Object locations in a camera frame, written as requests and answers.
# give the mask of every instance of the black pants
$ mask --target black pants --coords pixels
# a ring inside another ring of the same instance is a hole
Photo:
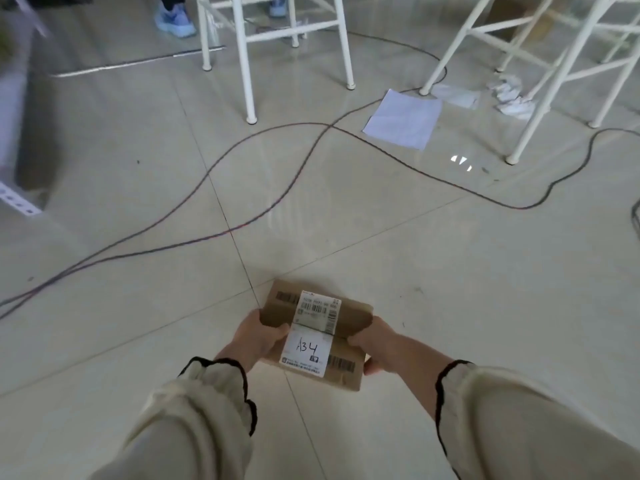
[[[176,3],[184,3],[184,0],[162,0],[162,4],[167,10],[172,10]]]

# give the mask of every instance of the person's left hand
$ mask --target person's left hand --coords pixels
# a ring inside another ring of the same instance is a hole
[[[216,359],[235,359],[245,372],[249,372],[288,333],[288,324],[284,323],[277,328],[263,325],[260,322],[260,309],[252,310],[238,326],[231,343],[220,350]]]

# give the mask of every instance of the black wire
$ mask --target black wire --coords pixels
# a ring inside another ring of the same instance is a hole
[[[377,36],[370,36],[370,35],[366,35],[366,34],[361,34],[361,33],[357,33],[357,32],[349,32],[352,35],[356,35],[356,36],[361,36],[364,38],[370,38],[370,39],[374,39],[374,40],[380,40],[380,41],[385,41],[388,43],[393,43],[395,45],[399,45],[402,47],[408,47],[414,50],[417,50],[419,52],[422,52],[424,54],[430,55],[431,57],[433,57],[436,60],[440,60],[436,55],[431,54],[430,52],[427,52],[426,50],[423,50],[421,48],[418,47],[413,47],[409,44],[403,43],[403,42],[396,42],[393,40],[389,40],[389,39],[384,39],[382,37],[377,37]],[[443,71],[443,76],[440,78],[440,80],[438,82],[441,82],[444,80],[444,78],[447,76],[447,69],[446,67],[444,68]],[[419,88],[414,88],[414,89],[407,89],[405,91],[402,92],[409,92],[409,91],[415,91],[418,90]],[[589,163],[589,161],[591,160],[591,156],[593,153],[593,144],[597,138],[598,135],[606,132],[606,131],[623,131],[623,132],[627,132],[630,134],[635,134],[636,136],[640,136],[640,133],[633,131],[633,130],[628,130],[628,129],[624,129],[624,128],[605,128],[602,130],[597,131],[596,133],[594,133],[592,135],[592,137],[589,140],[589,145],[588,145],[588,151],[587,154],[583,160],[583,162],[581,163],[581,165],[574,171],[572,171],[571,173],[565,175],[564,177],[558,178],[557,180],[554,180],[553,182],[551,182],[548,187],[546,192],[544,193],[544,195],[542,195],[542,197],[540,197],[540,199],[536,202],[534,202],[531,205],[526,205],[524,207],[517,207],[514,205],[510,205],[507,203],[503,203],[500,202],[498,200],[492,199],[491,197],[487,197],[485,195],[482,195],[478,192],[475,192],[473,190],[469,190],[467,188],[464,188],[458,184],[454,184],[452,182],[448,182],[442,178],[439,177],[435,177],[433,175],[430,175],[420,169],[417,169],[415,167],[412,167],[411,165],[405,163],[404,161],[396,158],[395,156],[393,156],[391,153],[386,152],[385,150],[383,150],[382,148],[378,147],[377,145],[370,143],[369,141],[365,140],[364,138],[353,134],[347,130],[344,130],[342,128],[338,128],[335,125],[338,124],[341,120],[345,119],[348,115],[357,112],[357,111],[361,111],[366,107],[369,107],[377,102],[382,101],[382,98],[377,99],[375,101],[372,101],[370,103],[367,103],[363,106],[357,107],[356,109],[352,109],[348,112],[345,112],[343,115],[341,115],[340,117],[338,117],[338,119],[334,120],[334,122],[332,122],[331,124],[327,124],[327,123],[318,123],[318,122],[301,122],[301,123],[288,123],[285,125],[280,125],[280,126],[276,126],[276,127],[272,127],[272,128],[267,128],[264,130],[261,130],[257,133],[251,134],[245,138],[243,138],[242,140],[236,142],[235,144],[231,145],[231,147],[229,147],[227,149],[227,151],[225,151],[219,158],[218,160],[216,160],[213,165],[207,170],[207,172],[204,174],[204,176],[200,179],[199,183],[194,187],[194,189],[187,195],[187,197],[185,197],[182,201],[180,201],[180,203],[178,203],[178,205],[176,205],[174,208],[172,208],[164,217],[161,217],[160,219],[158,219],[156,222],[152,223],[151,225],[145,227],[144,229],[135,232],[133,234],[130,234],[122,239],[119,239],[118,241],[109,244],[108,246],[105,246],[104,248],[102,248],[101,250],[98,250],[94,253],[92,253],[91,255],[87,256],[86,258],[78,261],[77,263],[65,268],[64,270],[62,270],[60,273],[56,274],[55,276],[51,277],[50,279],[48,279],[47,281],[41,283],[40,285],[32,288],[31,290],[28,290],[24,293],[18,294],[16,296],[12,296],[11,298],[7,298],[5,300],[3,300],[2,302],[0,302],[0,306],[5,306],[8,305],[10,303],[13,303],[15,301],[20,300],[18,303],[16,303],[14,306],[12,306],[9,310],[7,310],[5,313],[3,313],[2,315],[0,315],[0,319],[5,318],[7,316],[9,316],[10,314],[14,313],[14,311],[16,311],[18,308],[20,308],[21,306],[23,306],[25,303],[27,303],[29,300],[31,300],[32,298],[34,298],[38,293],[40,293],[41,291],[43,291],[44,289],[48,288],[49,286],[52,286],[53,284],[59,282],[60,280],[70,276],[71,274],[75,274],[79,271],[82,271],[84,269],[90,268],[92,266],[96,266],[98,264],[101,263],[105,263],[105,262],[109,262],[109,261],[115,261],[115,260],[119,260],[119,259],[124,259],[124,258],[129,258],[129,257],[135,257],[135,256],[142,256],[142,255],[147,255],[147,254],[152,254],[152,253],[157,253],[157,252],[161,252],[161,251],[165,251],[165,250],[170,250],[170,249],[174,249],[174,248],[179,248],[182,246],[188,246],[190,244],[196,244],[197,242],[202,242],[202,241],[208,241],[210,239],[214,239],[216,237],[220,237],[222,235],[226,235],[228,233],[231,233],[235,230],[238,230],[242,227],[245,227],[253,222],[255,222],[256,220],[260,219],[261,217],[263,217],[265,214],[267,214],[268,212],[270,212],[272,209],[274,209],[281,201],[282,199],[284,199],[284,197],[290,192],[291,188],[293,187],[293,185],[296,183],[296,181],[298,180],[298,177],[300,176],[302,170],[304,169],[304,167],[306,166],[311,154],[313,154],[314,150],[316,149],[317,144],[320,142],[320,140],[322,139],[322,137],[325,135],[325,133],[327,133],[327,131],[329,131],[329,129],[334,129],[334,130],[338,130],[342,133],[345,133],[347,135],[350,135],[354,138],[356,138],[357,140],[370,145],[372,148],[377,149],[378,151],[380,151],[381,153],[384,153],[386,156],[388,156],[389,158],[395,160],[396,162],[404,165],[405,167],[420,173],[421,175],[428,177],[432,180],[436,180],[437,182],[441,182],[447,185],[450,185],[452,187],[458,188],[460,190],[463,190],[465,192],[468,192],[470,194],[475,195],[476,197],[479,197],[481,199],[484,199],[486,201],[489,201],[491,203],[494,203],[496,205],[499,205],[501,207],[505,207],[507,209],[512,209],[512,210],[528,210],[528,209],[533,209],[535,207],[538,207],[539,205],[542,205],[549,197],[549,195],[551,194],[553,188],[559,184],[560,182],[563,182],[565,180],[567,180],[568,178],[571,178],[572,176],[578,174],[581,170],[583,170]],[[235,149],[237,146],[239,146],[240,144],[244,143],[245,141],[254,138],[258,135],[261,135],[263,133],[266,133],[268,131],[272,131],[272,130],[276,130],[276,129],[280,129],[280,128],[287,128],[287,127],[293,127],[293,126],[300,126],[300,125],[308,125],[308,126],[324,126],[324,130],[320,133],[320,135],[318,135],[318,137],[316,137],[315,141],[313,142],[311,149],[309,149],[307,155],[305,156],[304,160],[302,161],[302,164],[300,165],[298,171],[296,172],[295,176],[293,177],[291,183],[287,186],[286,190],[284,190],[284,192],[276,199],[276,201],[274,201],[270,206],[267,207],[267,209],[263,210],[260,214],[252,217],[251,219],[249,219],[248,221],[237,225],[235,227],[229,228],[225,231],[219,232],[219,233],[215,233],[215,234],[211,234],[211,235],[207,235],[204,237],[199,237],[197,239],[191,239],[189,241],[183,241],[183,242],[177,242],[174,244],[169,244],[167,246],[161,246],[161,247],[157,247],[157,248],[153,248],[153,249],[149,249],[149,250],[143,250],[143,251],[136,251],[136,252],[132,252],[132,253],[125,253],[125,254],[119,254],[119,255],[114,255],[114,256],[110,256],[107,258],[102,258],[102,259],[98,259],[96,261],[92,261],[87,263],[87,261],[91,260],[92,258],[102,254],[103,252],[112,249],[113,247],[126,242],[130,239],[133,239],[136,236],[139,236],[140,234],[143,234],[145,232],[147,232],[148,230],[156,227],[157,225],[159,225],[160,223],[162,223],[164,220],[166,220],[169,216],[171,216],[176,210],[180,209],[181,206],[183,206],[183,204],[185,204],[185,202],[188,201],[188,199],[190,199],[192,197],[192,195],[194,195],[194,193],[197,192],[197,190],[200,188],[200,186],[204,183],[205,179],[209,176],[209,174],[212,172],[212,170],[218,165],[218,163],[220,163],[220,161],[222,161],[222,159],[224,159],[231,151],[233,151],[233,149]],[[638,215],[637,215],[637,210],[638,207],[640,207],[640,201],[636,202],[636,204],[634,204],[632,210],[631,210],[631,217],[632,217],[632,224],[634,226],[634,228],[636,229],[636,231],[639,234],[639,238],[640,238],[640,219],[638,219]]]

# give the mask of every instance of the sleeve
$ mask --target sleeve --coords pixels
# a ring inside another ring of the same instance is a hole
[[[242,366],[194,357],[153,391],[121,452],[92,480],[241,480],[257,411]]]
[[[461,480],[640,478],[640,452],[546,387],[506,369],[449,364],[436,428]]]

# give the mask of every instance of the person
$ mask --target person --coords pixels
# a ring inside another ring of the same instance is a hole
[[[287,15],[287,0],[271,0],[269,16],[281,18]],[[160,0],[154,16],[159,30],[171,33],[178,38],[196,35],[196,27],[187,15],[184,0]]]
[[[246,373],[289,331],[252,311],[213,360],[195,357],[152,393],[112,462],[91,480],[240,480],[258,416]],[[516,372],[453,360],[381,318],[348,338],[364,374],[398,374],[435,421],[461,480],[640,478],[640,452]]]

